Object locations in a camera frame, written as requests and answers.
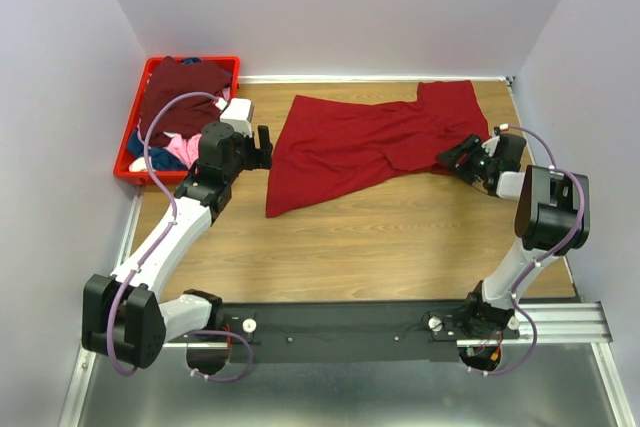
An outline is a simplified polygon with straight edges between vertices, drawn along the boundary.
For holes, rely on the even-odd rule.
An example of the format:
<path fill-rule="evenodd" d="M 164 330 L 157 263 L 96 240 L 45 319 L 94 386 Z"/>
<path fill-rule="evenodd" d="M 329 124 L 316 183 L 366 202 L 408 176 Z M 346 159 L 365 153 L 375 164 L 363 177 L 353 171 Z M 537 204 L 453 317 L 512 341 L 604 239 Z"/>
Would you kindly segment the red plastic bin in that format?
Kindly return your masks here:
<path fill-rule="evenodd" d="M 211 96 L 229 101 L 236 96 L 241 61 L 236 56 L 149 58 L 124 130 L 113 174 L 133 185 L 151 182 L 142 167 L 148 132 L 149 155 L 162 182 L 175 184 L 188 167 L 176 156 L 179 147 L 170 140 L 176 134 L 189 141 L 202 127 L 220 117 Z"/>

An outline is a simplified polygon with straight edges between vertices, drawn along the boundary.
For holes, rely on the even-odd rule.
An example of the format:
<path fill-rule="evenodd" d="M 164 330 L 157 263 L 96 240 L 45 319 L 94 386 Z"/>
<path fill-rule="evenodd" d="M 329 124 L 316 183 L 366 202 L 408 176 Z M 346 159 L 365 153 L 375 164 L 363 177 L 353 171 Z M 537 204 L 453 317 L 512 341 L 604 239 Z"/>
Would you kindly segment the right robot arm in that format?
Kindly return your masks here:
<path fill-rule="evenodd" d="M 461 306 L 430 312 L 437 340 L 487 339 L 514 331 L 515 306 L 540 272 L 588 239 L 589 180 L 554 166 L 521 168 L 524 138 L 497 131 L 483 141 L 471 135 L 437 155 L 463 182 L 481 183 L 487 194 L 517 203 L 515 240 L 496 270 L 468 293 Z"/>

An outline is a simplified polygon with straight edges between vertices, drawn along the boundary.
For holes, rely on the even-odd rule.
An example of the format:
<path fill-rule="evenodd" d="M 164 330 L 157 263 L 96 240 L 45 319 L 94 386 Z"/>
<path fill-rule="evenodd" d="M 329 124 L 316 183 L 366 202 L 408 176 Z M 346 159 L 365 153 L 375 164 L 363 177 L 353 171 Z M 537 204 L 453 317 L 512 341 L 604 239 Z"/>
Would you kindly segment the white garment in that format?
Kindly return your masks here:
<path fill-rule="evenodd" d="M 128 171 L 131 173 L 147 172 L 147 164 L 143 157 L 135 159 L 128 167 Z"/>

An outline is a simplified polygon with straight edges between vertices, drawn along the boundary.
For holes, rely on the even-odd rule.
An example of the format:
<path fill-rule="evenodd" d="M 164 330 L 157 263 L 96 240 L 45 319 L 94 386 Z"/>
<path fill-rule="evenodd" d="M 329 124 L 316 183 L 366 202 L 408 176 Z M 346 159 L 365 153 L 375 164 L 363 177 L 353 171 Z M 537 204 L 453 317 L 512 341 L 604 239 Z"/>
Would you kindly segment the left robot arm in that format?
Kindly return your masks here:
<path fill-rule="evenodd" d="M 208 124 L 199 156 L 170 197 L 169 207 L 138 249 L 110 275 L 83 289 L 81 345 L 110 358 L 129 376 L 149 367 L 165 342 L 191 333 L 201 342 L 223 334 L 222 300 L 198 290 L 160 302 L 166 283 L 191 246 L 215 223 L 244 171 L 270 169 L 268 127 L 241 133 L 229 122 Z"/>

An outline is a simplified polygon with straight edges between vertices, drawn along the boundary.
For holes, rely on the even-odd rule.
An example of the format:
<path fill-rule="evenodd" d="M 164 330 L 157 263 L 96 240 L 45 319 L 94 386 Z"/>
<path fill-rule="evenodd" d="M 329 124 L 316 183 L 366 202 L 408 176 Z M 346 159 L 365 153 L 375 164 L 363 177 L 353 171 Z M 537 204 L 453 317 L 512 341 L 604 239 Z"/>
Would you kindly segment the maroon t-shirt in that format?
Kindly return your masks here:
<path fill-rule="evenodd" d="M 142 139 L 146 138 L 158 113 L 175 98 L 194 92 L 214 95 L 231 86 L 231 73 L 213 61 L 183 63 L 170 56 L 164 57 L 152 71 L 141 99 L 138 130 Z M 166 147 L 169 143 L 169 138 L 161 132 L 163 116 L 152 129 L 150 147 Z"/>

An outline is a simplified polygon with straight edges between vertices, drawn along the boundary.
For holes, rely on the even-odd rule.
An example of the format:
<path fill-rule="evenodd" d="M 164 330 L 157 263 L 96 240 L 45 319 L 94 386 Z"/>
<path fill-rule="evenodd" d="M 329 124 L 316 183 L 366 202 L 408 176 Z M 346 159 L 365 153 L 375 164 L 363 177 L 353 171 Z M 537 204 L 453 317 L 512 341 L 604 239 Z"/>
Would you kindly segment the pink t-shirt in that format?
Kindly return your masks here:
<path fill-rule="evenodd" d="M 230 102 L 230 89 L 206 96 L 190 96 L 176 102 L 163 116 L 161 132 L 169 138 L 165 149 L 187 168 L 195 162 L 201 130 L 220 118 Z"/>

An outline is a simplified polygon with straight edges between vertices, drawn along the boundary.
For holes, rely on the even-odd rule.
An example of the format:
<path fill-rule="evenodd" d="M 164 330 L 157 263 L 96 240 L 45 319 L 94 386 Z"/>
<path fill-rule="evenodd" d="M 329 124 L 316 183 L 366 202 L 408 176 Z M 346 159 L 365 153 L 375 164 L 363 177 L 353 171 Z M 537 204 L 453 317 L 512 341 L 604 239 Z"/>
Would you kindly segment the red t-shirt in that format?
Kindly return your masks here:
<path fill-rule="evenodd" d="M 298 95 L 269 172 L 269 218 L 422 172 L 488 122 L 469 81 L 421 83 L 412 101 L 366 105 Z"/>

